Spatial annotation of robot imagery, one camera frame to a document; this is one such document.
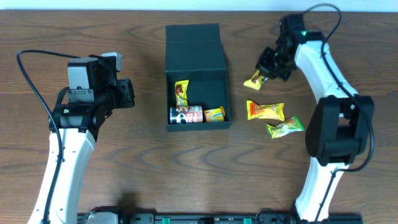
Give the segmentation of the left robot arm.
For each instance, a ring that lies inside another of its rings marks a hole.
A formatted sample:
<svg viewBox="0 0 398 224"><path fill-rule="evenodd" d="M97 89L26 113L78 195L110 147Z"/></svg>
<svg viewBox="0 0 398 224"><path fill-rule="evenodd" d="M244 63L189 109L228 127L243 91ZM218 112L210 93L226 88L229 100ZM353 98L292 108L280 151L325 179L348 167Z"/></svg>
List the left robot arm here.
<svg viewBox="0 0 398 224"><path fill-rule="evenodd" d="M132 108L130 79L118 79L116 52L69 60L68 86L49 117L49 158L29 223L77 223L87 163L101 125L115 109Z"/></svg>

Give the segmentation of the green yellow snack packet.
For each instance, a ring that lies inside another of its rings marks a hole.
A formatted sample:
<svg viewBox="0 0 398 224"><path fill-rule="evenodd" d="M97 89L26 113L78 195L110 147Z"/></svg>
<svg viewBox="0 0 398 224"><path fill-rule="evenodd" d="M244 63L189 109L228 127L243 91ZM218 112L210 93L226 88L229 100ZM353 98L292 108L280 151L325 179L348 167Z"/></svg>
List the green yellow snack packet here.
<svg viewBox="0 0 398 224"><path fill-rule="evenodd" d="M277 126L267 124L266 129L272 139L281 138L290 133L301 132L305 130L303 124L297 116L293 116Z"/></svg>

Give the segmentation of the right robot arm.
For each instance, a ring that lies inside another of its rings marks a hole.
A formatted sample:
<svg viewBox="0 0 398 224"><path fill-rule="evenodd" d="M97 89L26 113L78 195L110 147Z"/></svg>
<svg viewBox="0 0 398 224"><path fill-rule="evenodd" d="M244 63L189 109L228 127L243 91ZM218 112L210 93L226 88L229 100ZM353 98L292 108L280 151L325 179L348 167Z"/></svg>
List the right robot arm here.
<svg viewBox="0 0 398 224"><path fill-rule="evenodd" d="M303 189L284 223L362 223L361 215L329 213L344 173L359 172L374 153L374 102L345 80L331 56L328 36L305 28L304 14L280 19L276 48L265 48L256 64L266 79L305 75L317 106L305 133L310 167Z"/></svg>

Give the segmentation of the red Pringles can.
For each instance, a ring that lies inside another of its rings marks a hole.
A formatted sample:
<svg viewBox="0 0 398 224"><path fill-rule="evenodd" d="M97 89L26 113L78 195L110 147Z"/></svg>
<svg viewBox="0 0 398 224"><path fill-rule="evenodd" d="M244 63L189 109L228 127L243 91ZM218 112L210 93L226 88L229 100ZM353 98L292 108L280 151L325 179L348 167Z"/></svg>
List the red Pringles can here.
<svg viewBox="0 0 398 224"><path fill-rule="evenodd" d="M176 106L170 108L171 124L202 123L203 109L201 106Z"/></svg>

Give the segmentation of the yellow peanut butter packet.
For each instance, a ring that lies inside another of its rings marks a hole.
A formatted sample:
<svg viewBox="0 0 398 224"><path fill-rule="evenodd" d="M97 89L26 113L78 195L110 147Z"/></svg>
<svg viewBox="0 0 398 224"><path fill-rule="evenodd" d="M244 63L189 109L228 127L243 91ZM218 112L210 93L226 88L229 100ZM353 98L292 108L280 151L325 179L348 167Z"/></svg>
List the yellow peanut butter packet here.
<svg viewBox="0 0 398 224"><path fill-rule="evenodd" d="M285 121L284 104L259 105L251 100L246 101L248 120L275 119Z"/></svg>

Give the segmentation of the yellow brown snack packet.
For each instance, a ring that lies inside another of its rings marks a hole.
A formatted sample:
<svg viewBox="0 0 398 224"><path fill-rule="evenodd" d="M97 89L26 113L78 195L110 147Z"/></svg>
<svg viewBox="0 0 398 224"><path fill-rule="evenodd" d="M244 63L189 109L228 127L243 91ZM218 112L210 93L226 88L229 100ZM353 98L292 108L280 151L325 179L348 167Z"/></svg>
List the yellow brown snack packet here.
<svg viewBox="0 0 398 224"><path fill-rule="evenodd" d="M175 83L175 97L177 106L188 106L187 88L189 80L181 80Z"/></svg>

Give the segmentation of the black mounting rail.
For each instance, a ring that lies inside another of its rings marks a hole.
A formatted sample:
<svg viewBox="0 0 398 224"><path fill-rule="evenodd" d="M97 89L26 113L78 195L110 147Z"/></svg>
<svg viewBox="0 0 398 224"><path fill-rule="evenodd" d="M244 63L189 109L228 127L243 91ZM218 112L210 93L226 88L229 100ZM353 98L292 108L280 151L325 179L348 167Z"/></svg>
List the black mounting rail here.
<svg viewBox="0 0 398 224"><path fill-rule="evenodd" d="M126 213L118 207L96 207L90 213L77 215L78 223L118 224L278 224L307 223L292 212L280 212L270 208L254 214L153 214Z"/></svg>

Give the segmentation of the yellow chocolate snack packet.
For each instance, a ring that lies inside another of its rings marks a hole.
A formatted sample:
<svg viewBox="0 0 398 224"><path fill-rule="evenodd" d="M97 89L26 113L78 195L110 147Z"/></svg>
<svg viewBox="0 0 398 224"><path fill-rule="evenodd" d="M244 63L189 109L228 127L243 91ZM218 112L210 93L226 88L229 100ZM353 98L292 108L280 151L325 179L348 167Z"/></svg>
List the yellow chocolate snack packet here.
<svg viewBox="0 0 398 224"><path fill-rule="evenodd" d="M265 81L267 81L268 78L265 77L260 70L257 70L254 75L246 80L243 85L245 87L254 89L254 90L260 90L261 86L264 84Z"/></svg>

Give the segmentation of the dark green box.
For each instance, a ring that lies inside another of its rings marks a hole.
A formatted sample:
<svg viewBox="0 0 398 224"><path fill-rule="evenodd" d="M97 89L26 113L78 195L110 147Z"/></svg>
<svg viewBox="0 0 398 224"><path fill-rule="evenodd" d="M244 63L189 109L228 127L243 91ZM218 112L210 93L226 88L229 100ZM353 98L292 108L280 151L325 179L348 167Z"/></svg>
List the dark green box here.
<svg viewBox="0 0 398 224"><path fill-rule="evenodd" d="M218 24L169 25L165 27L165 80L167 96L167 129L199 131L228 129L232 125L229 103L228 73ZM223 122L180 123L171 117L176 106L175 83L188 80L187 103L203 111L223 107Z"/></svg>

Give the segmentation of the orange biscuit packet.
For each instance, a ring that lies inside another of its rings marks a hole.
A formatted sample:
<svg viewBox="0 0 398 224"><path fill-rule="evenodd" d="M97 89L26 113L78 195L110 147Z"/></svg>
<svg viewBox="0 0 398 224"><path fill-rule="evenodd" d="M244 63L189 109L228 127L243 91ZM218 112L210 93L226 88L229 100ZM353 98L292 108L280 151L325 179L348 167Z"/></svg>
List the orange biscuit packet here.
<svg viewBox="0 0 398 224"><path fill-rule="evenodd" d="M205 110L204 115L206 123L217 123L225 121L225 111L223 106L215 109Z"/></svg>

